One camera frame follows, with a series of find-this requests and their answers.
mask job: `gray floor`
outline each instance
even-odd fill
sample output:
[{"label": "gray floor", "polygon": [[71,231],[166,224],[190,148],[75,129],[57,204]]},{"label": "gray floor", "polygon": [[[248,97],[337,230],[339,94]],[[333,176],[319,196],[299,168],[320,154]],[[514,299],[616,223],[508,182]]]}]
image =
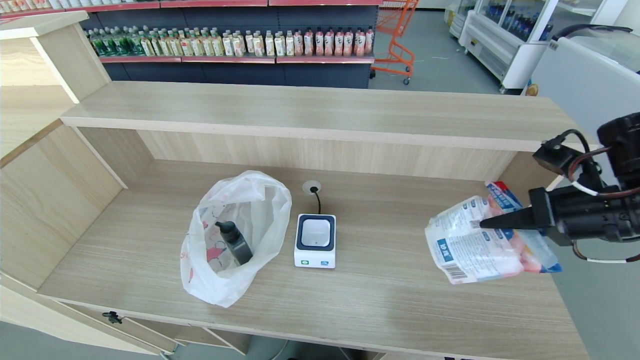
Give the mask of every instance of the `gray floor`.
[{"label": "gray floor", "polygon": [[[414,74],[409,85],[404,76],[378,72],[369,88],[389,90],[467,92],[497,94],[499,83],[473,56],[465,56],[457,41],[449,35],[442,12],[416,12],[400,43],[416,55]],[[376,34],[376,57],[385,57],[389,35]],[[179,347],[174,360],[266,360],[265,354],[276,354],[283,340],[255,336],[249,354],[241,356],[233,350],[189,345]],[[41,332],[0,322],[0,349],[3,360],[151,360],[146,356],[100,347],[71,343]],[[343,359],[337,348],[290,341],[278,360],[296,357],[300,360]]]},{"label": "gray floor", "polygon": [[[415,12],[399,40],[415,54],[409,85],[403,84],[405,76],[377,71],[369,81],[369,88],[497,94],[498,79],[472,55],[464,55],[464,48],[449,34],[443,16],[442,12]],[[388,34],[376,34],[376,58],[387,56],[390,39]],[[403,70],[404,65],[392,69]]]}]

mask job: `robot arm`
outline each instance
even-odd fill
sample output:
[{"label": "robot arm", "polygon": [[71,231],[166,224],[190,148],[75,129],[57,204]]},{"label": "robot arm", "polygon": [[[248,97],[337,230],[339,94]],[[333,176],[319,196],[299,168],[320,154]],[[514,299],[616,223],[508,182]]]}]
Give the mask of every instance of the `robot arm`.
[{"label": "robot arm", "polygon": [[[584,153],[562,145],[569,134],[580,138]],[[598,139],[604,147],[594,151],[590,151],[583,135],[574,129],[544,142],[533,157],[547,170],[567,177],[571,186],[550,192],[544,188],[531,189],[531,207],[483,220],[480,227],[537,229],[560,246],[572,246],[574,254],[586,261],[640,260],[640,254],[619,260],[591,259],[578,249],[577,240],[581,239],[640,240],[640,113],[600,126]],[[593,156],[603,153],[607,153],[620,186],[606,185],[600,179],[600,167]],[[575,179],[578,167],[582,173]]]}]

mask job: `white plastic bag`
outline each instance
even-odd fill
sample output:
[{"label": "white plastic bag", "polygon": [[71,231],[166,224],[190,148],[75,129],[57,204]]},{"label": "white plastic bag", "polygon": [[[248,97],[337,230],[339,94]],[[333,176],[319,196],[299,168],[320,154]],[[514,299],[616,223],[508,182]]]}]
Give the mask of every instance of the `white plastic bag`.
[{"label": "white plastic bag", "polygon": [[[291,212],[291,194],[259,171],[218,181],[193,211],[182,243],[184,289],[210,304],[229,307],[249,288],[255,274],[280,252]],[[233,221],[253,257],[239,266],[215,222]]]}]

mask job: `wooden countertop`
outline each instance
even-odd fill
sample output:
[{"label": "wooden countertop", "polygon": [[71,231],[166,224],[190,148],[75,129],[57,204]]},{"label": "wooden countertop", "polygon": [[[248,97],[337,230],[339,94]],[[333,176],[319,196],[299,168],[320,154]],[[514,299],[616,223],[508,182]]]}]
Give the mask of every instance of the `wooden countertop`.
[{"label": "wooden countertop", "polygon": [[0,19],[0,40],[39,37],[86,19],[89,15],[83,10]]},{"label": "wooden countertop", "polygon": [[[257,168],[283,182],[293,207],[280,254],[228,309],[182,288],[179,252],[193,209],[219,179],[248,167],[155,160],[105,209],[39,289],[138,318],[389,352],[521,360],[588,355],[548,275],[450,285],[429,255],[430,217],[479,181]],[[293,265],[296,218],[317,208],[323,184],[337,216],[337,267]]]},{"label": "wooden countertop", "polygon": [[3,166],[22,151],[21,145],[56,121],[71,106],[73,102],[59,85],[0,86]]},{"label": "wooden countertop", "polygon": [[[115,81],[61,117],[115,127],[535,151],[576,127],[550,99],[344,88]],[[567,144],[578,145],[569,138]]]}]

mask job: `refrigerator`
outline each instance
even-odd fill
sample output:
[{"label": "refrigerator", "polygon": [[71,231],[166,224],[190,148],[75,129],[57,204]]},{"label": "refrigerator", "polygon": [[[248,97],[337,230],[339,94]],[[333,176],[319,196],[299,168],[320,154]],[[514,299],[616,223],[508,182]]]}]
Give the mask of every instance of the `refrigerator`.
[{"label": "refrigerator", "polygon": [[[580,24],[554,35],[524,96],[553,100],[597,142],[600,125],[640,111],[640,36],[630,28]],[[617,183],[605,155],[602,178]]]}]

